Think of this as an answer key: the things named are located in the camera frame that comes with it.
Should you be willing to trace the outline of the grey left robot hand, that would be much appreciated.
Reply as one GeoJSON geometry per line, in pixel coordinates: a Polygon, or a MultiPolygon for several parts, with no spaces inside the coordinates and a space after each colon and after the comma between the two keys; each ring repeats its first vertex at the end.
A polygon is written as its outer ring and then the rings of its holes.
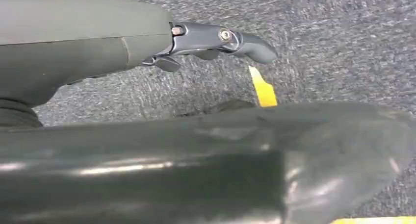
{"type": "Polygon", "coordinates": [[[138,66],[175,72],[173,57],[219,53],[268,64],[275,49],[223,25],[176,21],[131,0],[0,0],[0,97],[36,107],[64,85],[138,66]]]}

